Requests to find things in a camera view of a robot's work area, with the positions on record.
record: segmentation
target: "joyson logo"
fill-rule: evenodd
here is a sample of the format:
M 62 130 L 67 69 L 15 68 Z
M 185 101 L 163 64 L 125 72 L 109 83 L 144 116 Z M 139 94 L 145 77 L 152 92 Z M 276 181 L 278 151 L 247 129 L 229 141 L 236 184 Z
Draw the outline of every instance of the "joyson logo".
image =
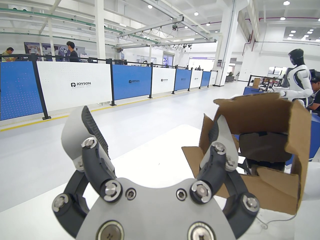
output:
M 71 88 L 91 87 L 91 82 L 71 82 Z

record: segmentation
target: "man in black shirt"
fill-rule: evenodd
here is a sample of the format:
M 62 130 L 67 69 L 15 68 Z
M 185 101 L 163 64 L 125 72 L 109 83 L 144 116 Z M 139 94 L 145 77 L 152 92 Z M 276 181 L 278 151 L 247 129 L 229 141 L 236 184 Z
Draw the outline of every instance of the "man in black shirt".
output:
M 79 62 L 78 53 L 75 51 L 75 44 L 72 41 L 68 41 L 66 45 L 68 46 L 68 50 L 70 50 L 69 61 Z
M 320 114 L 320 77 L 316 76 L 311 79 L 311 86 L 313 90 L 313 104 L 309 106 L 309 109 L 314 110 Z

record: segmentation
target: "white humanoid robot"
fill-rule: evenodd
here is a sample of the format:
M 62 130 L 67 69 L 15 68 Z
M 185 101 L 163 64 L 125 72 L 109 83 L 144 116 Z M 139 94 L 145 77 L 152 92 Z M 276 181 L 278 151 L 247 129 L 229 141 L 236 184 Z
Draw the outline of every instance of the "white humanoid robot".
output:
M 311 74 L 303 60 L 303 50 L 295 49 L 288 55 L 291 63 L 296 66 L 287 75 L 289 87 L 273 87 L 268 91 L 278 92 L 281 97 L 288 98 L 289 101 L 299 100 L 304 107 L 308 107 L 312 104 L 312 97 L 310 96 L 313 94 L 313 90 L 310 82 Z

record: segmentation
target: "white cable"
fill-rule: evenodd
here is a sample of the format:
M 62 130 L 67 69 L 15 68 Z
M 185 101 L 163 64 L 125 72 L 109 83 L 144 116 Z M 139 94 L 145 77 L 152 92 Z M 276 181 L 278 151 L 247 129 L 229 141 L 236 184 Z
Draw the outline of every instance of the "white cable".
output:
M 256 218 L 257 218 L 257 220 L 258 220 L 259 222 L 261 222 L 261 223 L 263 224 L 263 225 L 261 225 L 261 227 L 262 227 L 263 229 L 267 230 L 267 229 L 269 228 L 268 224 L 270 224 L 270 223 L 273 223 L 273 222 L 288 222 L 288 221 L 293 220 L 296 216 L 297 216 L 297 214 L 295 214 L 294 216 L 292 216 L 290 219 L 287 219 L 287 220 L 272 220 L 272 221 L 269 221 L 269 222 L 267 222 L 267 223 L 264 223 L 264 222 L 261 221 L 258 217 L 256 217 Z

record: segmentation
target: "gray floor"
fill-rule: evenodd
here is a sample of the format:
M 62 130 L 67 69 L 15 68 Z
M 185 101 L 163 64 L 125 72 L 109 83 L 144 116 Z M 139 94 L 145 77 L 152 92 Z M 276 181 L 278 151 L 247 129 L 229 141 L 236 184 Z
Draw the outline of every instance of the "gray floor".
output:
M 214 99 L 241 95 L 245 82 L 227 83 L 151 99 L 92 115 L 114 159 L 181 125 L 201 128 L 203 114 L 213 117 Z M 0 212 L 69 181 L 75 171 L 61 146 L 66 119 L 17 128 L 0 134 Z

